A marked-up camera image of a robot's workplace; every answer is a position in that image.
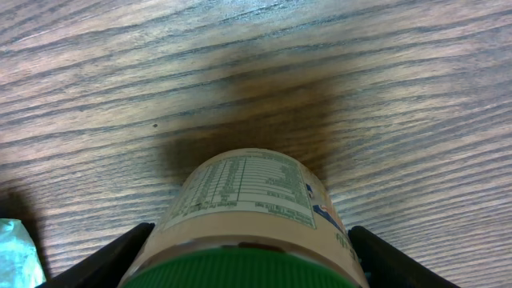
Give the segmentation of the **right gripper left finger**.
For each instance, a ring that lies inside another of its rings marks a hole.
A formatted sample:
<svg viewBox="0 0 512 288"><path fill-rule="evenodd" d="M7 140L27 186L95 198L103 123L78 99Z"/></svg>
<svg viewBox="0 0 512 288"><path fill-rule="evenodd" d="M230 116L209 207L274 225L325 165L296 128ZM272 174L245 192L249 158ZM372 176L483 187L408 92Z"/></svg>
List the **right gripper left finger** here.
<svg viewBox="0 0 512 288"><path fill-rule="evenodd" d="M143 222L40 288L117 287L155 228Z"/></svg>

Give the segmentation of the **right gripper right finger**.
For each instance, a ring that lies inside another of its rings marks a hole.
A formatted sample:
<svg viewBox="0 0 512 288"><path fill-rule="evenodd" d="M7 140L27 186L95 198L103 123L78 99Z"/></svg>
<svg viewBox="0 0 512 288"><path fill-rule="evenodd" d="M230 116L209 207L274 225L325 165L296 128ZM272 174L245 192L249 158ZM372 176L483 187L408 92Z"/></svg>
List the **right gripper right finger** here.
<svg viewBox="0 0 512 288"><path fill-rule="evenodd" d="M363 226L348 236L371 288L459 288Z"/></svg>

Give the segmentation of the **light green packet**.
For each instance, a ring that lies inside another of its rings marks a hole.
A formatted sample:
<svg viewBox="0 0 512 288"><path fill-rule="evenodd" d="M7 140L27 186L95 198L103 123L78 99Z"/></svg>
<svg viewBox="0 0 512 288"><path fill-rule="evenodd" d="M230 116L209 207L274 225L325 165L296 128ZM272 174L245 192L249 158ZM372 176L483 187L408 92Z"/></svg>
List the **light green packet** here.
<svg viewBox="0 0 512 288"><path fill-rule="evenodd" d="M34 288L46 282L34 241L20 220L1 219L1 288Z"/></svg>

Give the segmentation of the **green lid jar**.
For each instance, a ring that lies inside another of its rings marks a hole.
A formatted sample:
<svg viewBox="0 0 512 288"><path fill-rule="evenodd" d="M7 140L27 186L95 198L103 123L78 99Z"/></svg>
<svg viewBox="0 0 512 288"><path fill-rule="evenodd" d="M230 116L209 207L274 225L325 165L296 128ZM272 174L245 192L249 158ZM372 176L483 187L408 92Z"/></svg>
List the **green lid jar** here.
<svg viewBox="0 0 512 288"><path fill-rule="evenodd" d="M187 252L240 244L276 248L356 287L368 285L320 180L290 156L255 148L227 151L201 164L122 280Z"/></svg>

